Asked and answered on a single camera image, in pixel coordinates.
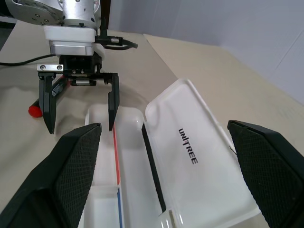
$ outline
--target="red object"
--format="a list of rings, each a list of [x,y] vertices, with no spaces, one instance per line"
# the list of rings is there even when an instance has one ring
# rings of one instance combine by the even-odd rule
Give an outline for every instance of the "red object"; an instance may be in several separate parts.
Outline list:
[[[28,113],[34,117],[34,118],[39,118],[42,117],[42,111],[40,110],[39,107],[37,106],[31,106],[28,108]]]
[[[113,126],[113,139],[114,139],[114,152],[115,152],[115,164],[116,164],[116,177],[117,177],[117,185],[118,185],[120,183],[120,173],[119,173],[119,163],[118,163],[118,151],[117,151],[115,124]]]

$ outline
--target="beige table surface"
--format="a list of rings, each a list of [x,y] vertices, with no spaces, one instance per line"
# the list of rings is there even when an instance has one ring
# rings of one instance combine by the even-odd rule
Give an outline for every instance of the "beige table surface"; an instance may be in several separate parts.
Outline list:
[[[137,50],[107,51],[103,69],[118,72],[121,105],[146,105],[177,78],[189,78],[224,129],[230,119],[263,125],[304,152],[304,107],[219,47],[139,34],[112,32],[139,44]],[[40,26],[18,22],[0,52],[0,62],[18,62],[49,53]],[[53,57],[40,63],[57,63]],[[57,106],[55,135],[28,107],[38,97],[36,63],[0,67],[0,211],[29,172],[66,132],[84,124],[94,103],[107,103],[109,86],[72,87]],[[261,215],[234,228],[267,228]]]

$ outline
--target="unitree logo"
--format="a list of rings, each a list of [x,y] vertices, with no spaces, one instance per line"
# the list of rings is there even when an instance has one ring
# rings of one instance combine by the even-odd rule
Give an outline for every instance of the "unitree logo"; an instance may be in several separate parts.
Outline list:
[[[195,153],[190,145],[189,138],[186,136],[184,130],[181,128],[181,129],[179,129],[179,132],[181,135],[181,139],[183,140],[183,146],[186,147],[187,153],[192,161],[192,164],[194,165],[194,164],[199,163],[199,161],[196,158]]]

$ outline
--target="silver metal housing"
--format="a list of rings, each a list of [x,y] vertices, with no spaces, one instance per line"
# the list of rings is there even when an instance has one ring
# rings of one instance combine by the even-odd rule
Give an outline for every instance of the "silver metal housing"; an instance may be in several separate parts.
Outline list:
[[[14,18],[37,25],[62,25],[64,26],[79,26],[79,21],[86,20],[85,26],[90,28],[99,28],[101,25],[101,10],[100,0],[73,0],[74,7],[66,11],[66,17],[69,19],[63,20],[63,5],[65,1],[72,0],[5,0],[10,13]],[[90,13],[86,17],[81,15],[84,12],[84,5],[87,5],[86,11]],[[94,21],[88,18],[91,15],[93,8]]]
[[[82,26],[96,29],[94,0],[64,0],[63,22],[66,26]]]

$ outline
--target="black cable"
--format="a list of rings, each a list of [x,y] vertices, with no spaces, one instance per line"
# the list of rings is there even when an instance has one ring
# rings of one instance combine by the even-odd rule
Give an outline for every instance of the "black cable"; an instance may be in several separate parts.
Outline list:
[[[123,47],[113,47],[113,46],[104,46],[105,49],[108,49],[108,50],[128,50],[128,49],[131,49],[132,47],[130,46],[123,46]]]
[[[126,39],[123,39],[123,45],[126,45],[126,46],[130,46],[132,48],[138,48],[138,44],[135,44],[131,41],[128,41]]]
[[[25,65],[27,63],[31,63],[31,62],[34,62],[34,61],[37,61],[37,60],[40,60],[43,58],[48,58],[48,57],[53,57],[53,56],[55,56],[55,55],[40,56],[40,57],[33,58],[33,59],[30,59],[30,60],[27,60],[24,62],[20,62],[20,63],[0,63],[0,66],[11,66],[11,67],[21,66],[21,65]]]

